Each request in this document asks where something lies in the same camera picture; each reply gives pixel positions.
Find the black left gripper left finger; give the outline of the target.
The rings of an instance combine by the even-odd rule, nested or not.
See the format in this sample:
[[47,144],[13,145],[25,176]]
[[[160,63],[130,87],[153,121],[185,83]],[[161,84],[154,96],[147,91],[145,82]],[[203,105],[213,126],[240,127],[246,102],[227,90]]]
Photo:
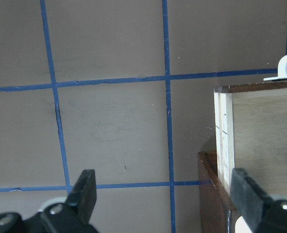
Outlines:
[[97,200],[95,170],[85,169],[81,172],[73,189],[67,197],[67,205],[77,217],[88,224]]

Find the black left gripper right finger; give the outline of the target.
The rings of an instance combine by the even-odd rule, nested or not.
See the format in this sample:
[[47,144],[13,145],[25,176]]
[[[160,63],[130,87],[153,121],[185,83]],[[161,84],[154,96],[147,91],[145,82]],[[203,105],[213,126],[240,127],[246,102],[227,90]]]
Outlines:
[[272,197],[243,168],[232,170],[230,197],[250,230],[256,232],[273,203]]

